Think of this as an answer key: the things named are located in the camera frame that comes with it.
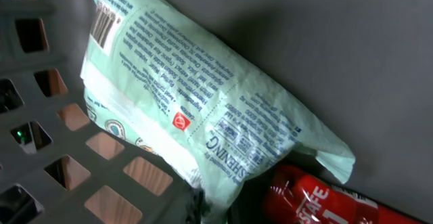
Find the mint wet wipes packet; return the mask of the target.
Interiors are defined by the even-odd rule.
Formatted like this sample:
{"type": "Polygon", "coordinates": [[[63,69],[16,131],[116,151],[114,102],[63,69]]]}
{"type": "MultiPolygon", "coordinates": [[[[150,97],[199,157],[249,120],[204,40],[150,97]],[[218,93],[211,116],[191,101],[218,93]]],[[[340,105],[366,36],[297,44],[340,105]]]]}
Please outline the mint wet wipes packet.
{"type": "Polygon", "coordinates": [[[115,115],[204,192],[203,223],[224,223],[243,184],[296,150],[346,183],[355,156],[305,105],[165,0],[94,0],[81,73],[115,115]]]}

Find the red Nescafe sachet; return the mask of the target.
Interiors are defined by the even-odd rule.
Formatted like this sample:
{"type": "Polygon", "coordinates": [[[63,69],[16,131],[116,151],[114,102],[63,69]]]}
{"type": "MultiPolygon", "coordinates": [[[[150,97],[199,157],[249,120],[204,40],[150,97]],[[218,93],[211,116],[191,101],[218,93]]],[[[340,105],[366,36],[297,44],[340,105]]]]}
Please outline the red Nescafe sachet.
{"type": "Polygon", "coordinates": [[[329,185],[303,170],[280,165],[264,199],[272,223],[419,224],[357,192],[329,185]]]}

